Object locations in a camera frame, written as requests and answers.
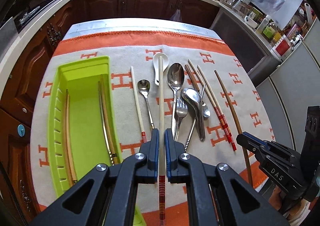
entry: metal fork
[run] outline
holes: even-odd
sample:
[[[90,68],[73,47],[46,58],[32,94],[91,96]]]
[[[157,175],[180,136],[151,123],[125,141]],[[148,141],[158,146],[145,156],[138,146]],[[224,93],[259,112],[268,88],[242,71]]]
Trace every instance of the metal fork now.
[[[182,97],[180,97],[177,100],[176,114],[178,116],[178,125],[177,125],[176,136],[174,138],[174,141],[178,140],[180,125],[181,125],[182,119],[187,116],[187,113],[188,113],[188,106],[186,102],[182,99]]]

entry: tablecloth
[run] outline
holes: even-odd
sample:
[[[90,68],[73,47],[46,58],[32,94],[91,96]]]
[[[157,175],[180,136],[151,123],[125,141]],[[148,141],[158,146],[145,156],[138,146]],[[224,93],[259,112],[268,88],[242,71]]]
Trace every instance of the tablecloth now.
[[[169,57],[169,66],[179,62],[184,67],[188,59],[191,59],[194,65],[200,65],[218,98],[234,139],[237,136],[236,126],[214,70],[219,72],[229,92],[242,130],[263,140],[274,140],[271,124],[259,94],[241,63],[222,40],[163,31],[106,32],[63,40],[57,47],[44,74],[36,99],[31,127],[32,178],[37,201],[42,210],[57,198],[53,189],[47,156],[48,106],[51,85],[57,67],[81,59],[110,56],[116,129],[122,156],[126,158],[138,152],[141,144],[130,66],[134,67],[136,81],[148,79],[151,83],[148,98],[155,127],[158,127],[159,95],[158,87],[154,84],[155,72],[152,62],[152,57],[157,52],[165,53]],[[167,81],[168,69],[165,70],[164,81]],[[192,87],[186,72],[183,88],[185,87]],[[146,135],[150,139],[146,103],[142,95],[138,96]],[[173,92],[167,84],[164,86],[164,98],[165,127],[170,128]],[[237,151],[232,150],[206,94],[204,101],[211,111],[211,117],[204,122],[206,140],[200,142],[197,132],[193,133],[188,152],[200,158],[204,163],[216,165],[225,162],[246,178],[241,147],[237,145]],[[192,119],[188,114],[182,121],[179,135],[179,141],[182,143],[185,143]],[[253,154],[250,154],[249,157],[252,164],[254,187],[257,187],[266,179],[266,176],[258,169],[259,164]],[[186,201],[186,189],[183,185],[166,183],[167,225],[188,224]],[[147,224],[155,225],[158,220],[157,185],[139,185],[137,205]]]

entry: white ladle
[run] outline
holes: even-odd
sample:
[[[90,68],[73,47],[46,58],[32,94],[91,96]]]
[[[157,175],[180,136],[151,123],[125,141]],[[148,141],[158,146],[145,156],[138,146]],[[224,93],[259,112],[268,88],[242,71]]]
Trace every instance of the white ladle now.
[[[153,56],[153,67],[155,68],[155,73],[156,73],[156,77],[155,77],[155,84],[157,86],[159,86],[159,57],[163,58],[163,71],[165,71],[165,69],[168,67],[169,65],[169,58],[166,54],[164,53],[156,53]]]

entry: triangular cutout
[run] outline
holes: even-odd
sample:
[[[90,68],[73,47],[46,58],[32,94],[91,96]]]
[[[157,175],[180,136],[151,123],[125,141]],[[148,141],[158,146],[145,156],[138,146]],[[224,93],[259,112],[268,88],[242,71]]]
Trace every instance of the triangular cutout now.
[[[90,179],[86,183],[84,183],[83,186],[78,189],[78,191],[73,193],[73,195],[71,195],[67,200],[63,202],[62,207],[75,214],[80,214],[85,201],[89,196],[93,183],[93,179]]]
[[[258,201],[245,188],[243,188],[238,181],[232,179],[231,185],[237,196],[241,211],[244,214],[247,214],[260,207]]]

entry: screw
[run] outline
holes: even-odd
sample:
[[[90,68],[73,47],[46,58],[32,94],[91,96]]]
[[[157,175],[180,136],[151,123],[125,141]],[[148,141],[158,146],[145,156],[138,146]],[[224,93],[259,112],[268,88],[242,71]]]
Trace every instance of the screw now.
[[[136,153],[135,155],[134,155],[134,157],[136,158],[136,159],[138,159],[138,160],[141,160],[141,159],[144,159],[144,157],[145,157],[145,155],[144,155],[144,153]]]
[[[182,153],[180,155],[180,157],[183,159],[183,160],[188,160],[190,158],[190,155],[188,153]]]
[[[107,169],[107,165],[106,165],[106,164],[103,164],[103,163],[98,164],[98,165],[96,166],[96,169],[97,169],[98,171],[104,171],[104,170]]]
[[[229,166],[226,163],[220,163],[218,164],[218,168],[222,171],[228,170]]]

